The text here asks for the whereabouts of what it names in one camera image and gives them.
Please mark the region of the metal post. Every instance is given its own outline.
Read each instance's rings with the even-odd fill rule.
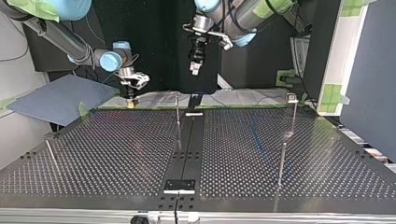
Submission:
[[[178,94],[176,93],[176,112],[177,112],[177,127],[180,129],[180,113],[178,108]]]
[[[46,144],[47,144],[47,148],[49,149],[49,154],[50,154],[50,156],[52,157],[53,160],[56,161],[55,155],[53,154],[52,147],[51,147],[51,145],[50,145],[50,141],[49,141],[49,140],[46,140]]]
[[[279,186],[282,186],[283,167],[285,165],[285,157],[286,157],[286,146],[287,146],[287,143],[283,143],[282,151],[280,154],[279,179],[277,180],[277,184]]]
[[[294,124],[296,121],[296,114],[297,114],[297,104],[298,103],[294,103],[294,112],[293,112],[293,122],[291,124],[291,132],[294,133]]]

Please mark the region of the black panel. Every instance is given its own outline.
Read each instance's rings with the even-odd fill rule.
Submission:
[[[394,22],[396,1],[369,5],[352,69],[341,121],[370,145],[396,161]]]
[[[341,0],[318,0],[304,72],[309,95],[318,99],[329,58]]]
[[[194,15],[191,0],[93,1],[107,46],[119,40],[128,40],[140,58],[135,64],[151,78],[144,91],[176,90],[211,93],[217,88],[218,47],[208,48],[208,60],[200,76],[189,70],[189,35],[182,24]]]
[[[244,48],[223,52],[222,76],[234,88],[272,88],[278,70],[293,67],[290,38],[294,28],[283,18],[273,17]]]

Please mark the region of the white wall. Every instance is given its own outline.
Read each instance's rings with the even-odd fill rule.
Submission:
[[[346,95],[353,63],[361,40],[361,30],[366,18],[367,8],[368,6],[364,6],[359,16],[338,18],[318,105],[321,104],[326,84],[342,85],[341,94]],[[342,109],[343,105],[339,104],[335,113],[319,112],[319,114],[321,116],[340,116]]]
[[[0,101],[33,91],[45,85],[42,73],[35,72],[25,37],[0,13]],[[15,161],[24,152],[38,146],[50,125],[11,111],[0,112],[0,169]]]

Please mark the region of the green tape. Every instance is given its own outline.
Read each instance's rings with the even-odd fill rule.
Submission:
[[[341,11],[342,17],[356,17],[361,14],[361,9],[364,6],[364,0],[344,0],[343,9]]]
[[[18,7],[38,18],[59,22],[59,14],[56,7],[51,3],[43,0],[7,0],[7,2],[9,5]]]
[[[9,98],[0,102],[0,112],[8,110],[8,106],[17,101],[17,98]]]
[[[270,0],[270,3],[280,13],[285,12],[292,6],[291,0]],[[274,14],[265,0],[262,0],[259,5],[253,9],[253,13],[262,19],[267,19]]]
[[[290,70],[277,71],[277,76],[276,76],[276,86],[277,87],[292,88],[293,84],[287,84],[286,82],[283,82],[283,81],[280,80],[282,77],[295,77],[294,70],[290,69]]]
[[[336,112],[337,106],[341,103],[341,88],[342,85],[327,84],[324,86],[319,112]]]
[[[300,103],[304,105],[307,98],[308,98],[308,94],[304,92],[303,96],[301,97]]]
[[[85,116],[87,116],[90,112],[88,112],[88,110],[85,107],[85,104],[80,102],[78,105],[78,110],[79,110],[79,115],[83,118]]]

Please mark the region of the black metal bracket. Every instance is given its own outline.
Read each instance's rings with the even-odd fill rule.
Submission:
[[[167,180],[164,194],[195,194],[195,180]]]

